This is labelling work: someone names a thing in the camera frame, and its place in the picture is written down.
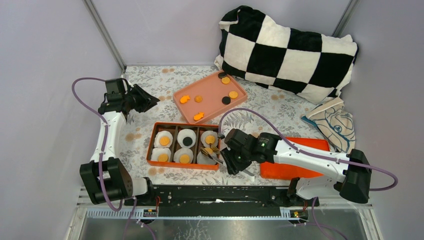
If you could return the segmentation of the orange box lid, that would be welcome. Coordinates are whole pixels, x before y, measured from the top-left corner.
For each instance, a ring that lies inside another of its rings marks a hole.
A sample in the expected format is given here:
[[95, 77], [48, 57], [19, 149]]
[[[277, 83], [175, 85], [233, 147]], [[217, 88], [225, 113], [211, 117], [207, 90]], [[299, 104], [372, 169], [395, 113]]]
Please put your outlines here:
[[[330, 151], [330, 145], [325, 139], [288, 137], [288, 140], [295, 144]], [[315, 178], [323, 176], [319, 172], [289, 164], [264, 162], [259, 165], [259, 168], [260, 176], [263, 179], [291, 180], [293, 178]]]

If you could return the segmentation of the orange cookie box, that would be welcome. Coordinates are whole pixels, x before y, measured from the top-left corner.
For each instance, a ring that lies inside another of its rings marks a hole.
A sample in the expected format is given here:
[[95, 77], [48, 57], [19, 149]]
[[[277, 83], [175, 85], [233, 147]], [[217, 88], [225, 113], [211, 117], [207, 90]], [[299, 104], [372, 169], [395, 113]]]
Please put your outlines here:
[[217, 171], [219, 164], [201, 152], [206, 148], [214, 157], [220, 156], [212, 151], [220, 146], [217, 134], [217, 125], [157, 122], [146, 162], [155, 167]]

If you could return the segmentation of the pink cookie tray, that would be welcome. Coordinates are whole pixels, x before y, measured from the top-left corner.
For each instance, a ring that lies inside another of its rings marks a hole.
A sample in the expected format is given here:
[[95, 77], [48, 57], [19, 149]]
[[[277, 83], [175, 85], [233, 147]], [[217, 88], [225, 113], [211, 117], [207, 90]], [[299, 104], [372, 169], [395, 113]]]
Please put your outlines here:
[[[220, 72], [224, 71], [212, 73], [173, 94], [173, 100], [178, 110], [189, 124], [204, 124], [247, 100], [247, 92], [232, 76], [225, 72], [226, 77], [230, 78], [230, 83], [223, 84], [221, 82], [221, 78], [218, 77]], [[231, 91], [238, 92], [238, 97], [231, 99], [230, 104], [224, 105], [222, 98], [228, 97]], [[190, 96], [190, 100], [181, 104], [180, 98], [185, 95]], [[195, 96], [202, 96], [202, 102], [195, 102]], [[199, 112], [203, 112], [204, 117], [199, 121], [194, 121], [194, 115]]]

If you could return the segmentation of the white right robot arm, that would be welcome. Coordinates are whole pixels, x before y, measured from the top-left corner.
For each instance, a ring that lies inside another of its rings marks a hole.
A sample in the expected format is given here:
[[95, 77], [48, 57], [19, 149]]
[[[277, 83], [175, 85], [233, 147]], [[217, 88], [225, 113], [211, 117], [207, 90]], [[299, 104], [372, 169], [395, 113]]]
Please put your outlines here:
[[363, 165], [365, 154], [323, 151], [291, 141], [272, 133], [255, 137], [240, 129], [232, 129], [223, 138], [226, 148], [220, 154], [228, 173], [236, 175], [252, 162], [291, 165], [320, 173], [318, 177], [294, 177], [281, 197], [283, 205], [299, 206], [315, 197], [340, 196], [357, 204], [369, 201], [372, 171]]

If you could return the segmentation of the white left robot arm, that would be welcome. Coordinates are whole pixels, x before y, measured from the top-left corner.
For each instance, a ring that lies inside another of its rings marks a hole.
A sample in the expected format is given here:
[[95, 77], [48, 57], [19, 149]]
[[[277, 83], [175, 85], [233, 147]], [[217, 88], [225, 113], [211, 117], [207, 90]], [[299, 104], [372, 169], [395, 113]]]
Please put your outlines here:
[[144, 206], [155, 200], [152, 181], [148, 177], [133, 180], [119, 158], [119, 143], [122, 127], [127, 123], [130, 111], [145, 113], [157, 105], [159, 99], [150, 95], [137, 84], [125, 78], [103, 80], [106, 92], [98, 109], [84, 103], [76, 94], [76, 84], [71, 89], [76, 100], [99, 117], [100, 130], [93, 155], [88, 163], [82, 164], [79, 174], [92, 204], [108, 204], [114, 211], [113, 201], [121, 204], [130, 198]]

